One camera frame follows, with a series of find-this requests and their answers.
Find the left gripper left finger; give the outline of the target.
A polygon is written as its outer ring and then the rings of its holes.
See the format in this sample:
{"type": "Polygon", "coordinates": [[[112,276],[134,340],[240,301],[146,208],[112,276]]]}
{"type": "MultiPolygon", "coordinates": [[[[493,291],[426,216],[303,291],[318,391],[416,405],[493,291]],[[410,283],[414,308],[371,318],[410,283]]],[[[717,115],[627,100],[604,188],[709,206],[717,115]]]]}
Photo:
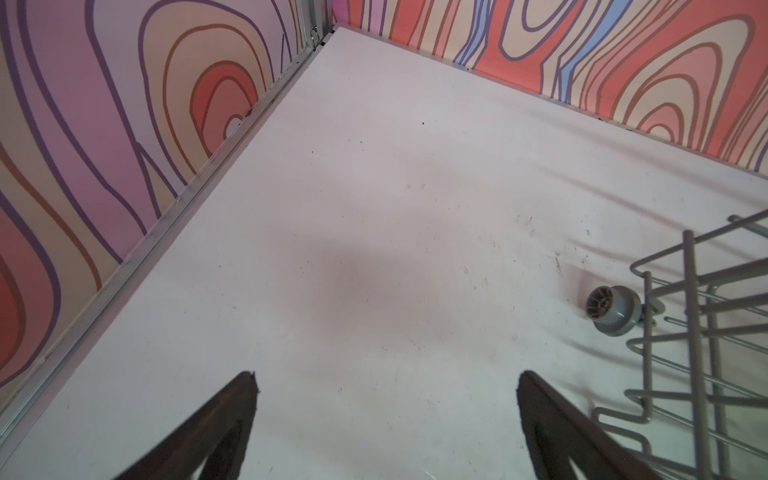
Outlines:
{"type": "Polygon", "coordinates": [[[236,479],[245,459],[259,388],[237,374],[176,430],[122,472],[120,479],[236,479]]]}

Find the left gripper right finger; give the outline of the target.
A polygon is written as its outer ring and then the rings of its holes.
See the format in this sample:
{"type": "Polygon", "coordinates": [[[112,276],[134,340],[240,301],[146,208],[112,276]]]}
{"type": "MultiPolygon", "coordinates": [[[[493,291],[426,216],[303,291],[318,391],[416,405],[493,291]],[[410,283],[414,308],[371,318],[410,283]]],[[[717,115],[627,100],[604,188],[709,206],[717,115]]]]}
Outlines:
{"type": "Polygon", "coordinates": [[[603,432],[541,376],[519,377],[522,430],[538,479],[656,479],[644,462],[603,432]]]}

